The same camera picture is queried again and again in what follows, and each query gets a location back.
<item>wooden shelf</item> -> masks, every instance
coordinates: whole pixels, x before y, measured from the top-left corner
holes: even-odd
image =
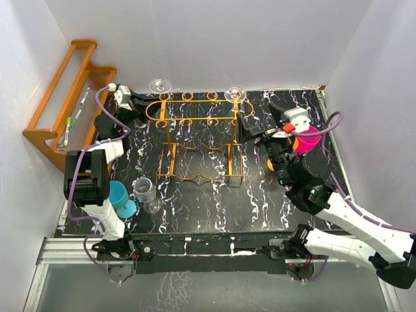
[[[93,40],[73,40],[49,88],[46,90],[32,120],[23,135],[62,172],[68,150],[81,150],[94,140],[94,119],[101,112],[95,101],[96,91],[114,79],[116,68],[98,66],[90,61],[97,44]],[[70,140],[65,151],[57,150],[66,130],[66,120],[78,112],[79,103],[90,82],[94,83],[88,100],[75,125],[70,129]],[[105,104],[109,91],[100,96]]]

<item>red button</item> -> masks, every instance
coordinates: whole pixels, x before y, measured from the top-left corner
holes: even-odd
[[[287,125],[283,126],[283,131],[285,131],[286,133],[291,133],[292,131],[294,131],[296,128],[294,127],[293,124],[288,123]]]

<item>pink cup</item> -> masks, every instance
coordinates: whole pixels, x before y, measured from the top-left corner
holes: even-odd
[[[309,130],[304,131],[302,133],[316,133],[319,130],[315,127],[309,126]],[[315,146],[319,143],[321,136],[312,136],[310,138],[304,138],[297,136],[296,139],[298,140],[298,147],[295,149],[294,154],[300,155],[306,153],[307,151],[311,151],[315,148]]]

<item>marble tabletop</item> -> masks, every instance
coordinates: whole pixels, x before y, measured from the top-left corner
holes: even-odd
[[[174,94],[180,100],[181,94]],[[194,94],[194,99],[206,99],[207,94]],[[306,108],[312,125],[322,127],[324,114],[316,90],[273,90],[247,92],[247,100],[254,106],[254,114],[248,121],[258,130],[275,127],[267,105],[278,103],[282,107]],[[171,115],[180,117],[215,117],[229,112],[228,102],[176,103],[168,105]],[[248,112],[248,105],[240,109]],[[327,221],[321,220],[295,209],[285,196],[286,189],[278,185],[276,177],[267,167],[267,153],[264,147],[247,142],[236,147],[233,153],[234,170],[239,170],[242,150],[243,182],[240,179],[222,178],[207,181],[198,178],[183,181],[176,177],[157,179],[163,142],[166,133],[158,131],[155,122],[145,124],[133,122],[129,136],[129,149],[112,166],[111,179],[122,182],[130,196],[135,200],[137,213],[125,220],[132,233],[201,233],[201,232],[240,232],[240,231],[291,231],[298,224],[310,224],[319,229],[337,229]],[[229,122],[207,125],[206,122],[194,122],[192,125],[179,122],[170,123],[170,136],[174,142],[192,147],[201,143],[209,146],[222,146],[230,140]],[[326,153],[328,163],[345,187],[345,179],[340,168],[331,138],[327,136]],[[162,172],[169,169],[170,153],[164,149]],[[178,148],[175,160],[175,173],[179,176],[219,176],[228,170],[227,151],[211,151],[200,148],[189,151]],[[157,196],[162,200],[162,208],[155,214],[143,210],[133,194],[133,182],[140,177],[150,178],[157,187]],[[83,215],[82,210],[74,209],[75,216]],[[68,222],[56,236],[87,235],[95,231],[92,222],[82,224]]]

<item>white wall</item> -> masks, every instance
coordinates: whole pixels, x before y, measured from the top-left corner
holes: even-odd
[[[416,228],[416,2],[375,0],[326,90],[357,202],[387,222]],[[399,291],[414,311],[416,285]]]
[[[69,45],[43,0],[3,0],[0,12],[0,310],[21,311],[64,201],[62,174],[21,132]]]
[[[326,85],[371,0],[45,0],[65,38],[137,92]]]

